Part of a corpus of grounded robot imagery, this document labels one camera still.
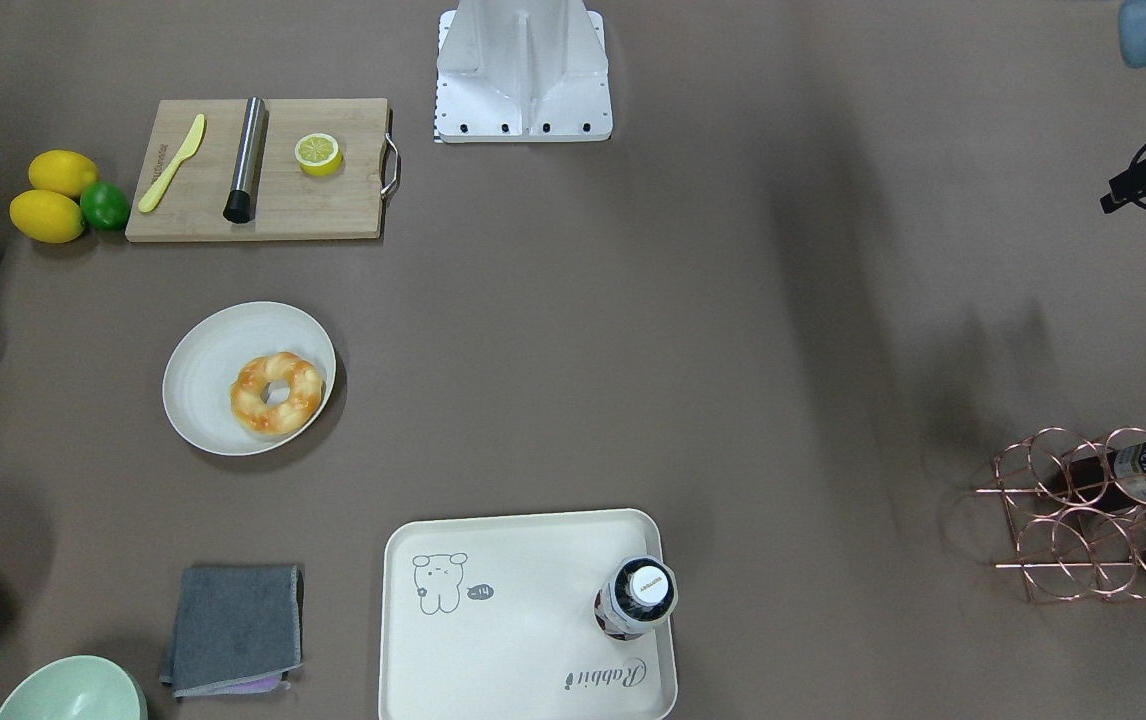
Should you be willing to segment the green lime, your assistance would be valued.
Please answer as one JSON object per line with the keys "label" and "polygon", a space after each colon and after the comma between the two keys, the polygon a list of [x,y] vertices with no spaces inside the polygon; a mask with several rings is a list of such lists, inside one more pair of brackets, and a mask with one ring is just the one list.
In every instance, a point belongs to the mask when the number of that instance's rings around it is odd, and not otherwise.
{"label": "green lime", "polygon": [[113,183],[89,183],[78,199],[85,224],[99,230],[121,230],[128,225],[131,208],[125,193]]}

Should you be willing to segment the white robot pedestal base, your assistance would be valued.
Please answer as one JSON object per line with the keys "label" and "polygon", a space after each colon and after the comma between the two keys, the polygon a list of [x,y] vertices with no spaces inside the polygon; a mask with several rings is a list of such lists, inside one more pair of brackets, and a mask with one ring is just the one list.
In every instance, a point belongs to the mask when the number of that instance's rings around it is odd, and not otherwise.
{"label": "white robot pedestal base", "polygon": [[613,135],[604,18],[582,1],[460,1],[437,28],[437,142]]}

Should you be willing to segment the white round plate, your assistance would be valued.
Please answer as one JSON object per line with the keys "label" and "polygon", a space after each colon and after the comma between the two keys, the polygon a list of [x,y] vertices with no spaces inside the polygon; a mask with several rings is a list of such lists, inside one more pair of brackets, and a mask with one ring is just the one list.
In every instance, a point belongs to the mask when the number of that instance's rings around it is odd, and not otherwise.
{"label": "white round plate", "polygon": [[[256,357],[293,352],[323,381],[321,404],[303,426],[278,436],[245,428],[231,410],[231,384]],[[281,302],[245,302],[217,311],[185,334],[162,379],[163,409],[176,433],[221,456],[262,454],[303,435],[329,401],[336,377],[333,342],[311,314]]]}

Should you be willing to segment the yellow lemon upper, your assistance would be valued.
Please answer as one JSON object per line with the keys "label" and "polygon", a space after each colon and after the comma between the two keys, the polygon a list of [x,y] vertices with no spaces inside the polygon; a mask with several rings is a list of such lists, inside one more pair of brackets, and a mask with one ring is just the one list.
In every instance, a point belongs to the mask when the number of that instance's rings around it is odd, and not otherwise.
{"label": "yellow lemon upper", "polygon": [[99,167],[80,152],[52,149],[30,161],[26,177],[34,190],[56,191],[69,199],[79,199],[83,191],[99,182]]}

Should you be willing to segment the half lemon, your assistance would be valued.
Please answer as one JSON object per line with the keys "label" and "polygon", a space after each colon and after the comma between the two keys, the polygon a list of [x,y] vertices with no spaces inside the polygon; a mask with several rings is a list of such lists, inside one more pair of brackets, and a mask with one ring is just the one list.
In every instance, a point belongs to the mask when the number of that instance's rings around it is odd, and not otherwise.
{"label": "half lemon", "polygon": [[329,133],[314,132],[295,143],[295,161],[307,177],[331,177],[342,169],[343,146]]}

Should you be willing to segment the bamboo cutting board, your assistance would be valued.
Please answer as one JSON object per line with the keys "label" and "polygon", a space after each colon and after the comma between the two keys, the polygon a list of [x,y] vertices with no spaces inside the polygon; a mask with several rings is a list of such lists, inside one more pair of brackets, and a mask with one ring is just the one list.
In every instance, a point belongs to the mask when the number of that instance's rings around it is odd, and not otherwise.
{"label": "bamboo cutting board", "polygon": [[[384,228],[391,105],[385,97],[270,99],[268,128],[257,183],[254,216],[248,224],[223,218],[238,161],[248,100],[171,99],[157,108],[134,201],[144,195],[174,159],[193,128],[206,118],[193,158],[176,169],[151,213],[131,210],[126,237],[138,243],[376,240]],[[331,177],[308,177],[295,159],[300,136],[325,132],[339,141],[343,164]]]}

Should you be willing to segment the yellow plastic knife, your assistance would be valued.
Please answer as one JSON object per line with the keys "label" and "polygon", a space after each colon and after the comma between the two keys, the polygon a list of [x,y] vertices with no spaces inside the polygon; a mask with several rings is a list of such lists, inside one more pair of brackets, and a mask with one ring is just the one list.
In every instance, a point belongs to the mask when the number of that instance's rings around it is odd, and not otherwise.
{"label": "yellow plastic knife", "polygon": [[139,199],[139,213],[154,213],[154,210],[160,205],[163,196],[165,196],[168,191],[170,183],[172,183],[172,181],[174,181],[174,177],[176,177],[176,170],[185,164],[185,161],[190,161],[193,159],[193,156],[198,154],[204,133],[206,133],[206,115],[195,115],[193,119],[193,127],[190,127],[188,133],[186,133],[185,141],[176,147],[175,155],[172,156],[172,159],[168,161],[165,169],[160,170],[160,177],[154,179],[154,183],[151,183],[148,190],[143,193],[142,199]]}

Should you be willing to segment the yellow lemon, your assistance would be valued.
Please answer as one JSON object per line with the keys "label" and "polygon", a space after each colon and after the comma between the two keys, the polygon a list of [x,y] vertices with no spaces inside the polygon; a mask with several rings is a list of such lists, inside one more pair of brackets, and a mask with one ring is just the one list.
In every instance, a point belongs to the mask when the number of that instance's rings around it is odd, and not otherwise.
{"label": "yellow lemon", "polygon": [[34,190],[56,191],[69,199],[79,199],[83,191],[99,182],[99,167],[80,152],[52,149],[30,161],[26,177]]}
{"label": "yellow lemon", "polygon": [[19,193],[9,205],[14,227],[42,243],[66,243],[83,234],[85,224],[74,199],[49,190]]}

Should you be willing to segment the grey folded cloth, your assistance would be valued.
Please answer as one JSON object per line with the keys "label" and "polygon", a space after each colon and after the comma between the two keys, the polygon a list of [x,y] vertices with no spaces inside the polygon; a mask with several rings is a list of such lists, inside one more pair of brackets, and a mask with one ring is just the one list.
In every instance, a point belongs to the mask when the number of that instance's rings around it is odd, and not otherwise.
{"label": "grey folded cloth", "polygon": [[185,569],[160,683],[179,698],[262,694],[303,666],[297,565]]}

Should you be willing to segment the cream rabbit tray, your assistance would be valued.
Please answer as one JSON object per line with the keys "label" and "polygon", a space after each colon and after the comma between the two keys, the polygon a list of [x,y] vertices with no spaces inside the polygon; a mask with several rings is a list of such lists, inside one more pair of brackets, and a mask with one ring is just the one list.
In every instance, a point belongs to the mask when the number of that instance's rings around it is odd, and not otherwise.
{"label": "cream rabbit tray", "polygon": [[664,719],[672,624],[623,641],[592,601],[664,555],[637,509],[413,521],[388,538],[380,719]]}

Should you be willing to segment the steel cylinder muddler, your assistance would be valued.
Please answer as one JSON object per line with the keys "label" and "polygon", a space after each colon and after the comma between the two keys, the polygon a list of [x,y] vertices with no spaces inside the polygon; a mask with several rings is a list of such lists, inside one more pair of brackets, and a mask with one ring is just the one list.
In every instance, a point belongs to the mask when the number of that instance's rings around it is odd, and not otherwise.
{"label": "steel cylinder muddler", "polygon": [[258,96],[250,97],[241,123],[240,144],[223,208],[223,218],[227,222],[250,224],[254,219],[268,124],[270,124],[270,111],[266,101]]}

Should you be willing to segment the tea bottle on tray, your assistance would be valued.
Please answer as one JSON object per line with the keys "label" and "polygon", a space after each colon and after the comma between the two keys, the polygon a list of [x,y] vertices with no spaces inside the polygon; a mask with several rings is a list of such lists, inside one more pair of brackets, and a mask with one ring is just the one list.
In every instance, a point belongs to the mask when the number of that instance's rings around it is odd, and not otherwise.
{"label": "tea bottle on tray", "polygon": [[678,605],[678,585],[669,566],[651,555],[620,562],[592,598],[601,632],[615,641],[633,641],[656,632]]}

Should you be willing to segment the glazed donut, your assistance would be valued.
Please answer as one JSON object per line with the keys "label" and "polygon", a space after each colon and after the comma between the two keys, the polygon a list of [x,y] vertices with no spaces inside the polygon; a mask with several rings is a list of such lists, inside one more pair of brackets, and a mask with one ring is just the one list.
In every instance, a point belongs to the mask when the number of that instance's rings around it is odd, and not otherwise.
{"label": "glazed donut", "polygon": [[[282,382],[288,397],[270,404],[270,384]],[[293,352],[254,357],[229,389],[230,410],[240,424],[262,436],[285,436],[307,424],[323,402],[323,375]]]}

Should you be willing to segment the mint green bowl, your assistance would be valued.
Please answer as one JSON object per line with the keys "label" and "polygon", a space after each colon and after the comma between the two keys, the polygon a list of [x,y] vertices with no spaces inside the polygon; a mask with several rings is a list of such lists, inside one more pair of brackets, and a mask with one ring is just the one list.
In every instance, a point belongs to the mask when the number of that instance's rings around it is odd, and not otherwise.
{"label": "mint green bowl", "polygon": [[142,688],[116,662],[78,655],[39,667],[0,706],[0,719],[147,719]]}

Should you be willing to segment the yellow lemon lower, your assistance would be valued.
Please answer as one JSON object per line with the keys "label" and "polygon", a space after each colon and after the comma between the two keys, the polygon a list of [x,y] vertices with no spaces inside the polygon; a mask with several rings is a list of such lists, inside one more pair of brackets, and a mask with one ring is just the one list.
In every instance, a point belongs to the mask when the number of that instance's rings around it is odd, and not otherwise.
{"label": "yellow lemon lower", "polygon": [[85,224],[74,199],[49,190],[19,193],[9,205],[14,227],[42,243],[66,243],[83,234]]}

